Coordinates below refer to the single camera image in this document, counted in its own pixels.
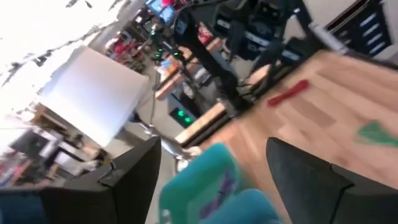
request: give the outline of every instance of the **desk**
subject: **desk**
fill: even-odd
[[[221,40],[220,38],[215,38],[213,41],[211,41],[208,45],[207,45],[207,50],[209,52],[215,52],[217,50],[220,50],[223,47],[223,40]],[[180,49],[185,58],[189,58],[191,56],[191,51],[186,49],[186,48],[181,48]],[[175,63],[175,59],[172,56],[169,56],[168,59],[172,62]],[[189,72],[194,71],[196,68],[198,68],[198,66],[200,66],[198,64],[198,59],[194,58],[190,61],[190,63],[187,65],[187,70]],[[164,78],[167,78],[169,75],[174,74],[177,71],[178,67],[175,67],[175,69],[171,69],[168,71],[168,75],[164,75]],[[170,93],[174,90],[174,88],[176,88],[177,86],[179,86],[179,84],[181,84],[184,80],[184,77],[181,74],[175,74],[173,78],[171,78],[170,80],[167,81],[167,83],[165,83],[162,88],[158,89],[155,93],[155,97],[158,100],[164,100],[166,96],[169,96]]]
[[[309,89],[275,108],[267,106],[269,98],[302,79],[310,82]],[[200,147],[206,149],[215,142],[225,143],[255,186],[267,194],[290,223],[267,164],[267,138],[275,136],[321,159],[398,189],[398,149],[354,140],[358,129],[372,119],[398,136],[397,97],[397,72],[321,51]]]

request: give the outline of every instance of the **wooden table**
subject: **wooden table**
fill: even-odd
[[[224,42],[223,40],[221,40],[220,38],[215,38],[213,41],[211,41],[208,45],[207,45],[207,50],[209,52],[215,52],[217,50],[220,50],[223,46]],[[179,48],[182,52],[185,58],[189,58],[191,56],[191,51],[186,49],[186,48]],[[171,61],[171,64],[175,64],[175,59],[172,56],[169,56],[167,59],[169,59]],[[187,65],[187,70],[189,72],[194,71],[196,68],[198,68],[199,66],[199,61],[197,58],[193,58],[190,63]],[[173,69],[168,71],[168,75],[165,75],[160,82],[162,82],[162,80],[165,80],[169,75],[172,75],[173,73],[175,73],[175,71],[177,71],[178,67],[174,66]],[[158,100],[164,100],[167,96],[170,95],[170,93],[174,90],[174,88],[176,88],[177,86],[179,86],[179,84],[181,84],[184,80],[184,77],[178,73],[175,74],[173,78],[171,78],[170,80],[167,81],[167,83],[165,83],[165,85],[160,88],[159,90],[156,91],[155,93],[155,97]]]
[[[267,106],[269,98],[302,79],[310,82],[309,89],[275,108]],[[378,120],[398,136],[397,98],[397,72],[321,51],[200,147],[225,143],[255,186],[268,195],[286,222],[291,223],[266,161],[267,138],[275,136],[398,189],[398,149],[356,141],[358,129],[370,120]]]

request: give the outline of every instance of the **wooden counter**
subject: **wooden counter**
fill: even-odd
[[[302,79],[310,82],[309,89],[275,108],[267,106],[269,98]],[[398,189],[398,149],[356,141],[358,129],[374,119],[398,136],[397,98],[397,72],[318,52],[265,94],[254,108],[203,142],[201,148],[215,142],[225,143],[256,187],[268,195],[287,223],[291,223],[267,164],[267,138],[275,136]]]
[[[207,45],[207,50],[209,52],[215,52],[217,50],[220,50],[223,46],[223,41],[220,38],[215,38],[212,42],[210,42],[210,44]],[[184,54],[185,58],[189,58],[191,56],[191,51],[189,51],[188,49],[183,48],[182,52]],[[172,56],[169,60],[171,60],[172,64],[173,61],[175,60]],[[189,72],[194,71],[198,66],[200,66],[198,64],[198,59],[194,58],[190,61],[190,63],[187,65],[187,70]],[[168,71],[169,75],[173,74],[176,69],[178,69],[177,67],[175,67],[175,70],[170,70]],[[174,77],[170,80],[167,81],[167,83],[160,88],[159,90],[156,91],[155,93],[155,97],[158,100],[164,100],[173,90],[175,87],[179,86],[179,84],[181,84],[183,82],[183,76],[181,74],[176,74],[174,75]]]

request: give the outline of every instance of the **green object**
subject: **green object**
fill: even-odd
[[[203,222],[200,212],[217,199],[226,172],[234,182],[221,207],[252,185],[225,145],[212,145],[163,187],[159,197],[159,223]]]
[[[363,126],[358,135],[366,138],[371,144],[394,146],[398,147],[398,139],[391,136],[386,129],[384,129],[379,121],[371,121],[369,124]]]

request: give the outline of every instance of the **teal bag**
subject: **teal bag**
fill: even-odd
[[[163,187],[159,223],[201,223],[250,186],[225,145],[212,145]]]

